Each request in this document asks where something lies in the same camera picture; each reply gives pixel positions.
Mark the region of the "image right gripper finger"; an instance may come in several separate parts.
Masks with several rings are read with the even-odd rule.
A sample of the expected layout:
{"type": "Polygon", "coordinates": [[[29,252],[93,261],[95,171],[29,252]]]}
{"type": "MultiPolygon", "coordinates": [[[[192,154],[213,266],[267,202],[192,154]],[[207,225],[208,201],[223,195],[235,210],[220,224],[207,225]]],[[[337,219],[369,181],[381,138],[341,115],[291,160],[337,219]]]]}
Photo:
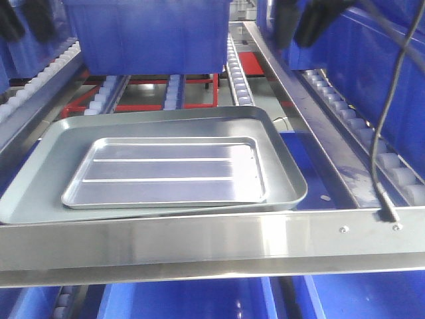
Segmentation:
{"type": "Polygon", "coordinates": [[[297,29],[299,16],[298,1],[276,1],[275,42],[278,49],[285,49],[290,45],[297,29]]]}
{"type": "Polygon", "coordinates": [[[294,41],[301,48],[311,47],[328,26],[355,1],[317,0],[306,4],[297,26],[294,41]]]}

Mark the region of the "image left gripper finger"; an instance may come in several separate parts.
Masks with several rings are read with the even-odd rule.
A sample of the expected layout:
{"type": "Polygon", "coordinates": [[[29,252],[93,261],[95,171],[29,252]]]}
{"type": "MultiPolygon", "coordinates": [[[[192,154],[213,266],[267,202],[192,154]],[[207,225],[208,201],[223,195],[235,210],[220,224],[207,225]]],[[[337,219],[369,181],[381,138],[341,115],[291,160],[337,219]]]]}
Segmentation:
{"type": "Polygon", "coordinates": [[[25,28],[8,0],[1,0],[1,36],[7,42],[17,42],[25,35],[25,28]]]}
{"type": "Polygon", "coordinates": [[[55,36],[50,1],[26,0],[23,1],[21,10],[38,42],[47,43],[55,36]]]}

